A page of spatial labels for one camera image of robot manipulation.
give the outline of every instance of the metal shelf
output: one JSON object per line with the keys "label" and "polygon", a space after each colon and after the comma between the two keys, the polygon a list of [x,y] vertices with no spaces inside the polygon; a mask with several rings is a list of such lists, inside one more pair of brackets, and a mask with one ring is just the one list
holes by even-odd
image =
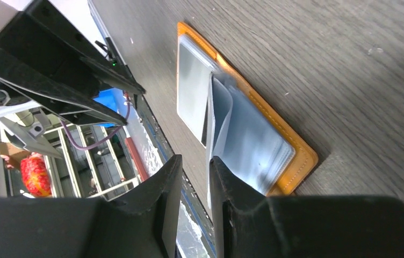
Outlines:
{"label": "metal shelf", "polygon": [[[83,147],[108,135],[107,129],[101,126],[71,125],[69,133]],[[63,159],[45,156],[54,197],[113,200],[140,183],[124,143],[119,145],[109,139],[92,150],[78,150],[67,142],[62,127],[47,131],[45,136],[63,156]],[[117,133],[120,142],[125,140],[125,136],[125,132]]]}

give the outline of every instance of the orange passport holder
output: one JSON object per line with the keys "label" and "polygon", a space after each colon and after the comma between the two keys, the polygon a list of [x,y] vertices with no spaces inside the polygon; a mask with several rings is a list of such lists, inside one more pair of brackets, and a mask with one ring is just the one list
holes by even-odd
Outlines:
{"label": "orange passport holder", "polygon": [[295,149],[294,158],[278,178],[267,195],[289,195],[305,179],[318,162],[318,155],[284,121],[284,119],[257,93],[256,90],[237,72],[222,55],[199,33],[185,23],[177,24],[177,36],[190,37],[223,71],[236,79],[237,87],[250,99],[264,117]]}

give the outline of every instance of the stitching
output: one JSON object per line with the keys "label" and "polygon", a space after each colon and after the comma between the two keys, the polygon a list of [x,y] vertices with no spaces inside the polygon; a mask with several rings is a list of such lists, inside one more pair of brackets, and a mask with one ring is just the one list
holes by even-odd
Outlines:
{"label": "stitching", "polygon": [[284,188],[283,188],[283,191],[284,191],[292,183],[292,181],[294,181],[294,179],[300,174],[303,167],[306,166],[306,164],[308,163],[308,155],[306,154],[306,151],[304,151],[302,149],[302,147],[286,132],[286,130],[284,130],[284,128],[278,122],[276,122],[276,120],[274,120],[274,118],[272,118],[271,115],[269,115],[269,112],[259,103],[259,101],[256,99],[256,97],[254,97],[251,93],[249,93],[248,96],[253,102],[256,103],[256,106],[262,111],[262,113],[266,114],[271,119],[271,122],[275,126],[278,126],[284,132],[284,134],[291,140],[291,142],[293,142],[299,148],[299,150],[302,151],[303,155],[305,156],[304,163],[299,168],[299,170],[297,170],[297,172],[294,174],[294,176],[291,178],[291,180],[289,180],[289,182],[284,186]]}
{"label": "stitching", "polygon": [[205,51],[208,52],[208,54],[214,58],[216,60],[216,52],[212,50],[212,47],[210,47],[207,43],[205,43],[203,40],[200,39],[200,36],[196,35],[194,32],[192,32],[191,30],[189,30],[188,28],[181,28],[182,30],[182,34],[188,34],[189,36],[191,36],[191,38],[193,40],[195,40],[199,46],[202,47],[202,49],[204,49]]}

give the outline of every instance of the cardboard box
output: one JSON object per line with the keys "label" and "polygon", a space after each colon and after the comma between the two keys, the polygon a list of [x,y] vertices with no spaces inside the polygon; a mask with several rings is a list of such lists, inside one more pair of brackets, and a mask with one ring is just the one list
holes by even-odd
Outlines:
{"label": "cardboard box", "polygon": [[0,155],[8,156],[9,164],[16,169],[20,169],[21,160],[31,155],[31,152],[19,149],[9,142],[0,142]]}

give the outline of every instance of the white pipe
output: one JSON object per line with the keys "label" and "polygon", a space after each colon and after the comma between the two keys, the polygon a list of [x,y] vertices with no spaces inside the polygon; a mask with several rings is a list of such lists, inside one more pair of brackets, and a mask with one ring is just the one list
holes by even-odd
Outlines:
{"label": "white pipe", "polygon": [[134,184],[134,181],[136,181],[136,180],[137,180],[137,178],[133,178],[133,179],[130,179],[130,180],[128,180],[128,181],[124,181],[124,182],[122,182],[122,183],[120,183],[120,184],[117,184],[117,185],[115,185],[115,186],[113,186],[113,187],[110,187],[109,189],[106,189],[106,190],[104,190],[104,191],[102,191],[102,192],[99,192],[99,193],[97,193],[97,194],[95,194],[95,195],[92,195],[92,196],[89,196],[89,197],[87,197],[87,198],[95,198],[95,197],[104,195],[104,194],[106,194],[106,193],[108,193],[108,192],[110,192],[110,191],[113,191],[113,190],[115,190],[115,189],[118,189],[118,188],[121,188],[121,187],[125,187],[127,184],[130,184],[130,183],[133,183],[133,184]]}

